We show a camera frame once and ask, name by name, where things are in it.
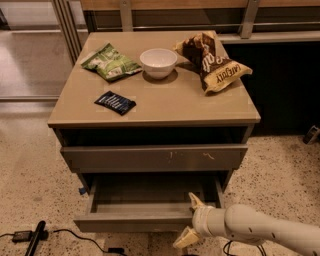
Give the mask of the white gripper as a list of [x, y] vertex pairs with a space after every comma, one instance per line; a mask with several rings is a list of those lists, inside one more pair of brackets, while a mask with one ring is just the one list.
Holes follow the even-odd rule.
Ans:
[[204, 203], [192, 192], [188, 193], [191, 208], [195, 210], [192, 218], [193, 228], [187, 226], [173, 243], [173, 247], [183, 249], [200, 240], [201, 237], [226, 237], [225, 209], [204, 206]]

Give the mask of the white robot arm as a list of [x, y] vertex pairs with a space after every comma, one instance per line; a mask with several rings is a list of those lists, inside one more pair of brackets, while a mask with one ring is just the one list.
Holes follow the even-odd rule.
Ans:
[[187, 226], [173, 243], [185, 248], [205, 237], [224, 237], [249, 245], [273, 241], [302, 256], [320, 256], [320, 227], [277, 219], [244, 204], [215, 208], [189, 193], [194, 210], [192, 226]]

